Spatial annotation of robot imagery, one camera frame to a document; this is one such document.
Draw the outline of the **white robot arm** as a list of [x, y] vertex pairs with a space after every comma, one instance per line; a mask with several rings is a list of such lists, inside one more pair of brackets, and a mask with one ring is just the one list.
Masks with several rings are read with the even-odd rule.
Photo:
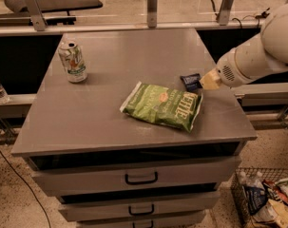
[[288, 3], [270, 12], [260, 33], [222, 55], [200, 84], [204, 89], [238, 87], [287, 71]]

